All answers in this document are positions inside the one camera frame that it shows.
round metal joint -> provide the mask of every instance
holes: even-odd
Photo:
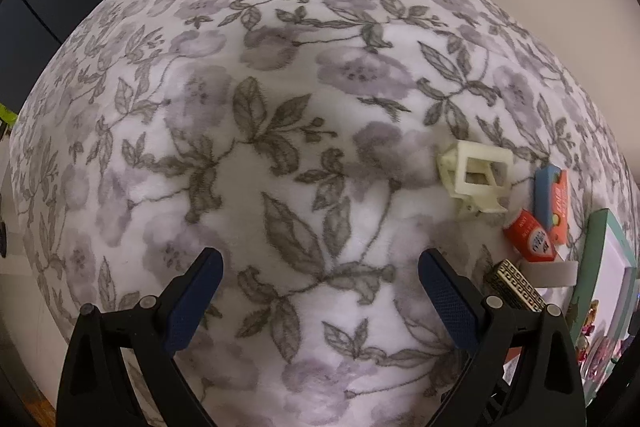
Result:
[[[500,299],[497,295],[489,295],[486,298],[486,304],[489,308],[493,308],[494,310],[499,310],[502,308],[502,299]]]
[[[549,304],[549,306],[546,307],[546,311],[549,313],[549,315],[553,315],[554,317],[559,317],[560,315],[562,315],[562,310],[555,304]]]
[[[81,315],[91,315],[93,311],[94,311],[94,305],[91,304],[91,302],[87,302],[86,304],[83,304],[82,306],[80,306]]]
[[[149,310],[153,308],[158,302],[158,299],[155,295],[145,295],[142,299],[140,299],[140,307],[145,310]]]

open box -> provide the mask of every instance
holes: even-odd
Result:
[[[613,213],[603,208],[591,214],[578,282],[566,314],[575,344],[592,301],[598,301],[594,331],[589,337],[590,353],[582,372],[587,403],[603,382],[609,360],[628,325],[633,311],[637,270],[634,253]],[[594,356],[601,360],[600,367],[594,367],[597,365]]]

floral bedding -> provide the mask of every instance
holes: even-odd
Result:
[[[434,162],[455,139],[513,151],[510,209],[536,168],[570,169],[562,256],[603,206],[637,251],[602,115],[489,0],[104,0],[21,111],[12,182],[66,339],[82,303],[132,307],[216,247],[222,286],[177,363],[220,427],[421,426],[462,357],[418,255],[481,290],[513,256],[500,216],[455,219]]]

green object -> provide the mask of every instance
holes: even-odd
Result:
[[[6,122],[6,124],[11,128],[14,126],[15,121],[17,120],[18,115],[13,111],[7,109],[0,103],[0,120]]]
[[[622,287],[608,287],[610,291],[619,291],[618,301],[612,322],[606,332],[606,336],[610,338],[620,339],[623,334],[623,327],[628,322],[632,301],[634,297],[634,284],[636,282],[636,270],[638,263],[636,257],[626,240],[625,233],[620,227],[613,213],[608,208],[597,210],[589,217],[587,225],[587,234],[584,242],[584,251],[580,260],[580,268],[578,269],[578,282],[575,285],[574,293],[571,297],[569,308],[566,312],[567,326],[572,342],[577,342],[580,330],[587,318],[587,313],[591,306],[593,298],[602,298],[594,295],[598,275],[600,273],[600,265],[605,247],[607,246],[607,228],[613,233],[614,237],[609,236],[609,241],[616,241],[617,252],[607,253],[608,255],[621,255],[627,261],[623,275]],[[593,397],[596,391],[596,385],[593,382],[585,384],[585,399],[587,403]]]

